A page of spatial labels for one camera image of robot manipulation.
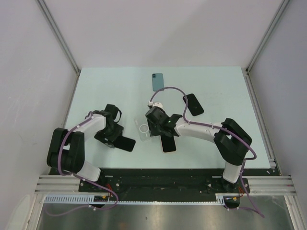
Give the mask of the black phone screen up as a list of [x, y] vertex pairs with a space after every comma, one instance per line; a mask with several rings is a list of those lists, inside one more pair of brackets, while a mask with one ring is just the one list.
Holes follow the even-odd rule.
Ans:
[[128, 152], [132, 152], [136, 144], [136, 140], [130, 139], [124, 136], [119, 136], [113, 142], [113, 144], [115, 148], [118, 148], [124, 151], [128, 151]]

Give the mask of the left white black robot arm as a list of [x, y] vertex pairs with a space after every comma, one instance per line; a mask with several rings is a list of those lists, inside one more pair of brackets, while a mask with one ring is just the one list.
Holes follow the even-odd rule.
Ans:
[[116, 147], [116, 141], [123, 134], [116, 117], [122, 112], [113, 104], [107, 104], [104, 110], [90, 111], [85, 119], [70, 130], [56, 128], [53, 131], [47, 165], [57, 169], [60, 175], [75, 174], [89, 180], [89, 186], [95, 191], [102, 191], [106, 180], [101, 177], [101, 170], [85, 159], [85, 142], [94, 137], [110, 148]]

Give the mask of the black phone camera side up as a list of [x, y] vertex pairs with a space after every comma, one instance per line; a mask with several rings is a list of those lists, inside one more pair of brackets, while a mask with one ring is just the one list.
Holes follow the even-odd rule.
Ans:
[[192, 116], [199, 116], [204, 113], [204, 109], [195, 94], [190, 93], [186, 96], [183, 96], [183, 101], [185, 103], [188, 103], [188, 110], [190, 111]]

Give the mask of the clear magsafe phone case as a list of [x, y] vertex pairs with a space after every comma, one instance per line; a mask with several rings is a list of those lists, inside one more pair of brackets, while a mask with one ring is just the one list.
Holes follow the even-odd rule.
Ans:
[[139, 134], [140, 140], [143, 142], [148, 141], [151, 138], [151, 136], [146, 118], [144, 117], [134, 118], [134, 123], [137, 132]]

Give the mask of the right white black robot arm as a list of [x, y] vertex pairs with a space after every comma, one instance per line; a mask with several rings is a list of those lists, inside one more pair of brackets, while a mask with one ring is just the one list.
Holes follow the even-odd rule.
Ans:
[[238, 188], [240, 171], [252, 138], [235, 120], [227, 118], [221, 123], [205, 125], [188, 121], [178, 114], [168, 116], [162, 108], [153, 105], [149, 106], [145, 117], [152, 137], [191, 137], [214, 143], [225, 160], [222, 188], [226, 192]]

